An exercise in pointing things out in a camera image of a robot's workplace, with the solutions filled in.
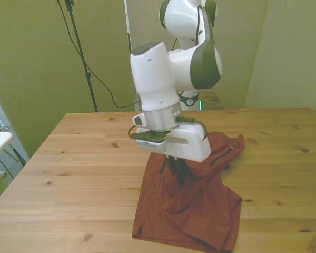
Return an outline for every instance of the green wall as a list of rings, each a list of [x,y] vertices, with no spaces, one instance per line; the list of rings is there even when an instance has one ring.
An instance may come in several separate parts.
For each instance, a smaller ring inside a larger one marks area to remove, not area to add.
[[[124,0],[75,1],[73,8],[87,63],[118,104],[132,103]],[[99,110],[117,111],[108,91],[92,83]],[[0,0],[0,104],[29,156],[65,113],[94,111],[56,0]]]
[[[316,110],[316,0],[269,0],[245,106]]]

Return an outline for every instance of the chair leg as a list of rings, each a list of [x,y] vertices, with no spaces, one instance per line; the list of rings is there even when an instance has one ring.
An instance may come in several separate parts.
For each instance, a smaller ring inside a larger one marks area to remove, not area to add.
[[[23,159],[23,157],[19,154],[19,152],[15,149],[15,147],[10,144],[9,145],[11,147],[11,149],[13,150],[14,154],[17,156],[17,158],[19,159],[20,163],[22,164],[22,166],[26,165],[26,161],[25,159]]]
[[[5,152],[6,154],[8,154],[14,161],[19,162],[19,160],[16,159],[16,158],[15,158],[11,153],[9,153],[6,149],[4,149],[4,152]]]

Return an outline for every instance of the floor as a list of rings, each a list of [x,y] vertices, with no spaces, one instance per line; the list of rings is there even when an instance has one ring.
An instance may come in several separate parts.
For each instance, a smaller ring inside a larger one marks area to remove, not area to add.
[[[28,161],[28,156],[23,149],[19,139],[16,137],[15,131],[11,126],[2,128],[2,132],[11,132],[14,136],[14,141],[12,142],[12,145],[15,147],[15,149],[19,152],[19,154],[25,159],[25,161]],[[14,157],[15,154],[11,150],[11,148],[6,149],[9,153],[11,153]],[[20,162],[14,161],[8,154],[2,152],[0,154],[0,160],[6,165],[10,173],[12,174],[13,178],[18,175],[18,173],[22,170],[22,165]],[[7,170],[4,168],[4,166],[0,163],[0,170],[6,171],[6,177],[0,180],[0,195],[4,192],[4,190],[9,186],[9,184],[13,181],[13,178],[10,176],[10,174],[7,172]]]

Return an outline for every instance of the cloth fold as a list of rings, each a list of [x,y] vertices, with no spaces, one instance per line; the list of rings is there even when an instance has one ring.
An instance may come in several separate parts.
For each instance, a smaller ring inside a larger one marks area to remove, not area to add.
[[[232,251],[239,231],[241,197],[221,182],[220,171],[244,149],[243,136],[208,134],[211,154],[186,161],[191,176],[180,187],[165,169],[165,156],[151,153],[143,176],[132,236],[205,252]]]

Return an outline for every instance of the wooden table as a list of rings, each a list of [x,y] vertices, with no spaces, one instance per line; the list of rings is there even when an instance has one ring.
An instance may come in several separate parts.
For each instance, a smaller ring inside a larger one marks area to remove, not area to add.
[[[0,253],[195,252],[131,238],[149,153],[127,137],[135,112],[67,114],[0,197]],[[242,133],[223,182],[244,199],[234,252],[316,253],[316,113],[189,112]]]

